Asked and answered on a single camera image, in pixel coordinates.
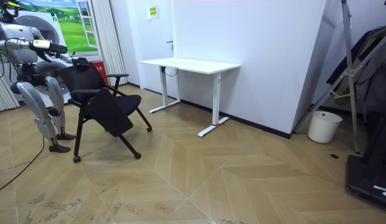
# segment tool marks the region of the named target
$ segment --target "clothes rack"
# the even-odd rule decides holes
[[[339,76],[339,78],[331,85],[325,94],[316,102],[313,108],[309,113],[303,116],[303,118],[299,121],[295,128],[295,133],[305,125],[306,122],[312,117],[313,113],[330,97],[330,95],[334,95],[335,98],[342,97],[350,97],[351,98],[351,113],[352,113],[352,128],[353,128],[353,140],[354,140],[354,149],[356,154],[360,154],[359,151],[359,140],[357,137],[357,118],[356,118],[356,102],[355,102],[355,86],[354,86],[354,77],[356,74],[365,67],[366,63],[372,58],[373,54],[377,52],[385,43],[386,36],[381,40],[381,42],[371,51],[368,56],[366,56],[363,61],[356,66],[355,68],[352,66],[352,14],[349,10],[349,6],[347,0],[342,0],[342,15],[343,15],[343,23],[344,23],[344,37],[346,43],[346,52],[347,52],[347,68],[343,71],[343,73]],[[343,79],[347,77],[349,82],[349,94],[346,95],[338,95],[334,90],[340,84]]]

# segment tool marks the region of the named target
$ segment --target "green grass picture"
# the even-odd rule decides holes
[[[38,11],[56,14],[69,53],[97,51],[96,48],[88,46],[77,8],[39,7]],[[85,19],[85,25],[87,30],[92,30],[89,20]],[[89,35],[89,39],[91,44],[95,44],[95,39],[92,35]]]

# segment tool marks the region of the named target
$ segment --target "red box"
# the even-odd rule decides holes
[[[101,60],[91,61],[96,69],[99,71],[101,77],[104,79],[105,83],[108,85],[106,70],[105,70],[105,64]]]

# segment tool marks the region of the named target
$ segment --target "chair seat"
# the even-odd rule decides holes
[[[142,98],[139,95],[130,95],[130,96],[117,96],[115,101],[118,106],[121,108],[123,113],[129,116],[135,111],[135,109],[141,103]]]

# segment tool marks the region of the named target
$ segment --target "desk foot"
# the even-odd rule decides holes
[[[173,101],[172,103],[169,103],[167,106],[160,106],[160,107],[158,107],[158,108],[155,108],[155,109],[153,109],[153,110],[150,110],[149,113],[154,113],[154,112],[156,112],[156,111],[158,111],[158,110],[167,108],[168,106],[172,106],[172,105],[177,104],[177,103],[180,103],[180,101]]]
[[[199,136],[200,136],[200,137],[205,136],[207,133],[209,133],[210,131],[212,131],[213,129],[215,129],[215,128],[218,127],[220,124],[222,124],[223,122],[227,121],[228,119],[229,119],[228,117],[224,117],[224,118],[220,119],[219,122],[218,122],[218,125],[216,125],[216,126],[211,125],[211,126],[209,126],[208,128],[205,128],[204,130],[202,130],[202,131],[199,133]]]

